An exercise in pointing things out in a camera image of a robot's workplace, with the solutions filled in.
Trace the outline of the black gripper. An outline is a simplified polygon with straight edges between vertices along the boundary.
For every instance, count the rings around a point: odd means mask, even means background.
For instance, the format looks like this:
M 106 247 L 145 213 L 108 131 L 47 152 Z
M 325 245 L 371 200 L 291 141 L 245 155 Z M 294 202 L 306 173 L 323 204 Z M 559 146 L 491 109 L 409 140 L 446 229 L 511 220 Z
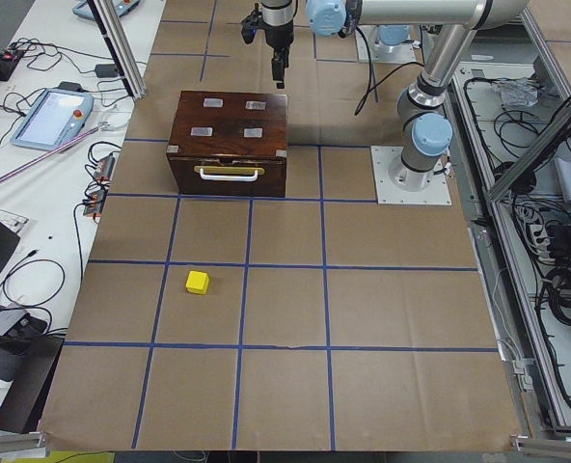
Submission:
M 273 26 L 265 29 L 267 44 L 274 50 L 273 53 L 273 81 L 277 89 L 285 87 L 285 73 L 289 66 L 289 47 L 293 43 L 293 22 Z

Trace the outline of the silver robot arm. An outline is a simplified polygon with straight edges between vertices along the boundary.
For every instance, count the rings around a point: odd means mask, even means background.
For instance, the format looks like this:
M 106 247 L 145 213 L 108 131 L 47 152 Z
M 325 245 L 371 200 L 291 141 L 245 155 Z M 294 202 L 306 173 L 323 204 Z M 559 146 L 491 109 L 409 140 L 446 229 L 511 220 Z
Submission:
M 376 51 L 380 55 L 396 53 L 407 42 L 410 35 L 410 26 L 401 25 L 379 25 L 377 27 L 377 39 L 375 40 Z
M 399 188 L 422 191 L 452 139 L 452 127 L 438 108 L 463 53 L 476 33 L 506 24 L 526 7 L 524 1 L 308 1 L 307 20 L 323 37 L 346 36 L 359 25 L 432 24 L 441 28 L 417 79 L 400 95 L 401 155 L 389 168 Z

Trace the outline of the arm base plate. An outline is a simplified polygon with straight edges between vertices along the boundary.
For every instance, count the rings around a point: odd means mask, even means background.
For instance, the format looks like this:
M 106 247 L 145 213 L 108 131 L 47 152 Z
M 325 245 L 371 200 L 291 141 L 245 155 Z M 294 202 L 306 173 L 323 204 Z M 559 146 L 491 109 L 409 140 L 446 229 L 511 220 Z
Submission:
M 356 34 L 358 61 L 368 61 L 366 43 L 371 61 L 383 64 L 405 64 L 416 60 L 415 50 L 420 42 L 411 37 L 409 25 L 362 25 L 364 37 Z
M 445 166 L 441 160 L 427 173 L 410 171 L 402 163 L 403 147 L 372 146 L 371 165 L 379 204 L 450 206 Z

